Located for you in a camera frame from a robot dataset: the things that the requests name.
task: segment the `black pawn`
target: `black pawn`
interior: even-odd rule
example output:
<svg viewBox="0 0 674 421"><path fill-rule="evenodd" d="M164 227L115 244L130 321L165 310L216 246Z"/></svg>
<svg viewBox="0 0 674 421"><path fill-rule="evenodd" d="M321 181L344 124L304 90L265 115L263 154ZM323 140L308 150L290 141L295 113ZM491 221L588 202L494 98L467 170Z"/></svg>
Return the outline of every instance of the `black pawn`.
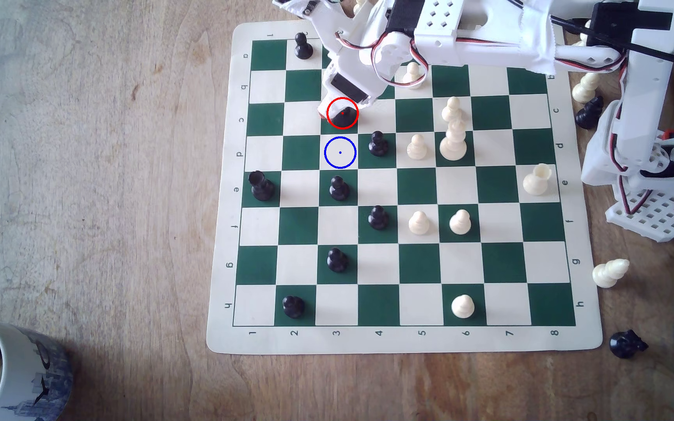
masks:
<svg viewBox="0 0 674 421"><path fill-rule="evenodd" d="M369 152L375 157L383 157L387 154L388 142L383 138L383 133L375 131L371 134L371 143L369 143Z"/></svg>
<svg viewBox="0 0 674 421"><path fill-rule="evenodd" d="M311 44L305 41L305 33L298 32L295 34L295 56L301 60L311 58L314 54L314 48Z"/></svg>
<svg viewBox="0 0 674 421"><path fill-rule="evenodd" d="M574 117L576 124L579 127L587 130L597 127L602 114L602 107L604 106L602 97L594 97L584 104L584 108L579 110Z"/></svg>
<svg viewBox="0 0 674 421"><path fill-rule="evenodd" d="M350 196L350 186L342 180L342 177L335 175L332 177L332 185L330 186L330 196L333 199L343 201Z"/></svg>
<svg viewBox="0 0 674 421"><path fill-rule="evenodd" d="M649 348L646 342L633 331L613 333L610 337L610 350L617 358L631 358L636 351Z"/></svg>
<svg viewBox="0 0 674 421"><path fill-rule="evenodd" d="M371 209L369 224L373 229L384 229L388 225L388 214L383 207L376 205Z"/></svg>
<svg viewBox="0 0 674 421"><path fill-rule="evenodd" d="M348 268L348 257L337 247L330 250L326 257L326 265L332 272L344 272Z"/></svg>
<svg viewBox="0 0 674 421"><path fill-rule="evenodd" d="M275 184L264 178L264 173L261 171L253 171L249 174L248 183L251 185L251 194L257 200L265 202L270 200L275 193Z"/></svg>
<svg viewBox="0 0 674 421"><path fill-rule="evenodd" d="M305 302L302 298L288 295L282 299L282 311L284 311L289 318L299 318L303 315L304 309Z"/></svg>

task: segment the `wood grain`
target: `wood grain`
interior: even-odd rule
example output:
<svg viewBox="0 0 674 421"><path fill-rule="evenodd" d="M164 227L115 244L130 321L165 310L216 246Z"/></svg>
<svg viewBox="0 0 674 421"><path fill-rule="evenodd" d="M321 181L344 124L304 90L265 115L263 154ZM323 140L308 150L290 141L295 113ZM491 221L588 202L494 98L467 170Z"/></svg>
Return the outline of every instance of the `wood grain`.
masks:
<svg viewBox="0 0 674 421"><path fill-rule="evenodd" d="M270 2L0 0L0 320L70 349L63 419L674 419L674 241L604 222L580 352L250 357L205 345L231 34ZM580 131L583 149L589 134Z"/></svg>

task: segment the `white pawn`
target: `white pawn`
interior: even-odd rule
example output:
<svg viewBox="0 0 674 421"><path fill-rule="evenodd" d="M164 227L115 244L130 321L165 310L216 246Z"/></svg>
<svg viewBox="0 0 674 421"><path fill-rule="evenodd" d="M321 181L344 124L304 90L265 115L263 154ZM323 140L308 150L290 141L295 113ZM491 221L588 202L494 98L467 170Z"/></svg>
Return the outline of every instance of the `white pawn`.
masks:
<svg viewBox="0 0 674 421"><path fill-rule="evenodd" d="M446 106L441 110L441 118L445 122L462 118L462 110L459 108L459 98L451 97L446 101Z"/></svg>
<svg viewBox="0 0 674 421"><path fill-rule="evenodd" d="M540 196L548 190L548 180L553 175L548 164L537 164L531 173L524 177L522 187L524 191L533 195Z"/></svg>
<svg viewBox="0 0 674 421"><path fill-rule="evenodd" d="M431 221L428 220L426 212L418 210L410 217L408 226L410 227L410 232L413 234L423 235L431 228Z"/></svg>
<svg viewBox="0 0 674 421"><path fill-rule="evenodd" d="M592 271L592 279L600 288L610 288L623 278L628 272L630 262L624 258L617 258L608 263L598 264Z"/></svg>
<svg viewBox="0 0 674 421"><path fill-rule="evenodd" d="M446 137L441 140L438 147L441 156L450 160L458 161L467 153L466 127L461 119L452 120L449 123L449 129L446 130Z"/></svg>
<svg viewBox="0 0 674 421"><path fill-rule="evenodd" d="M587 103L594 98L594 90L600 85L600 73L586 73L571 91L571 97L578 103Z"/></svg>
<svg viewBox="0 0 674 421"><path fill-rule="evenodd" d="M470 221L470 212L467 212L464 209L457 210L457 213L449 220L449 228L451 228L452 232L457 235L463 235L470 232L472 227L473 224L472 221Z"/></svg>
<svg viewBox="0 0 674 421"><path fill-rule="evenodd" d="M407 156L411 159L423 159L427 154L427 146L422 135L413 135L410 144L407 146Z"/></svg>
<svg viewBox="0 0 674 421"><path fill-rule="evenodd" d="M475 303L467 294L460 295L452 301L452 313L459 318L468 318L475 312Z"/></svg>

